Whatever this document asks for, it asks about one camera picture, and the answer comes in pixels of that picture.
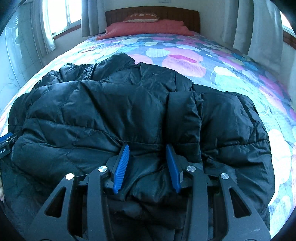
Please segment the person's left hand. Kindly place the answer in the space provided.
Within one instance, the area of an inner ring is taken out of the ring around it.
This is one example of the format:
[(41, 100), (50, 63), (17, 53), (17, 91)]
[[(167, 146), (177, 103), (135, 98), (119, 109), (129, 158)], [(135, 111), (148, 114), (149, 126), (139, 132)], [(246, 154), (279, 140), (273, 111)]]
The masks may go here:
[(4, 200), (4, 187), (3, 187), (3, 182), (2, 178), (0, 177), (0, 200)]

